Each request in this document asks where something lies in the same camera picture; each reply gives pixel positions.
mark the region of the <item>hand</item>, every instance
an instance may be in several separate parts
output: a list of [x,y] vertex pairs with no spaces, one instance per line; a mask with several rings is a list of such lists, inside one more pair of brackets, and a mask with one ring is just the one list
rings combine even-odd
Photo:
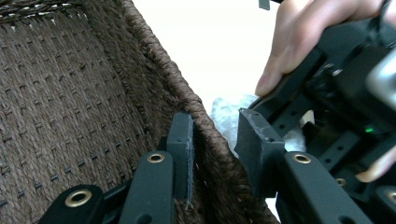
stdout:
[[[276,15],[270,57],[256,95],[264,96],[283,75],[294,70],[318,43],[323,30],[343,21],[379,15],[383,0],[285,0]],[[396,1],[390,3],[385,20],[396,26]]]

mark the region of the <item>woven basket wall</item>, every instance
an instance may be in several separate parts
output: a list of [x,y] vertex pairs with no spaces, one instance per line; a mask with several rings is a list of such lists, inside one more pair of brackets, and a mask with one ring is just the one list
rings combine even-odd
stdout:
[[276,223],[131,1],[0,0],[0,223],[37,223],[77,184],[133,178],[182,108],[196,169],[177,223]]

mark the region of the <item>black bracket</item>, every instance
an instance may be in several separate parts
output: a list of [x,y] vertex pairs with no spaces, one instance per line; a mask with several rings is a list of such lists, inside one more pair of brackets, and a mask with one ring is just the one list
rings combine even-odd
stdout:
[[315,157],[288,152],[281,170],[303,223],[372,223]]
[[174,115],[166,144],[140,158],[134,178],[106,193],[94,185],[64,191],[40,224],[173,224],[175,199],[192,195],[193,120]]
[[259,113],[239,110],[235,152],[247,170],[247,178],[257,197],[274,198],[277,192],[276,167],[286,153],[285,142]]

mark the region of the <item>green led light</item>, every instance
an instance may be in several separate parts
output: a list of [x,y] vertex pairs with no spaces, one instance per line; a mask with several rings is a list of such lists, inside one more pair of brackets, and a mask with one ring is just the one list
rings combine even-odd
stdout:
[[373,128],[366,128],[366,130],[365,130],[367,133],[372,133],[373,131],[374,131],[374,129]]

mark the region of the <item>finger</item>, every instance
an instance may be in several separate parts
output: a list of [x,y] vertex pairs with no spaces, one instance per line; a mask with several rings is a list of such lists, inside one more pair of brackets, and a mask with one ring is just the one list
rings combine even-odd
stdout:
[[264,72],[257,84],[255,91],[256,95],[264,96],[280,81],[282,74],[279,61],[287,46],[286,43],[290,35],[290,27],[294,24],[296,18],[300,16],[304,8],[312,1],[313,0],[285,0],[279,6],[276,13],[276,28],[274,31],[271,53]]
[[356,175],[360,182],[370,183],[384,175],[396,162],[396,146],[376,160],[367,171]]

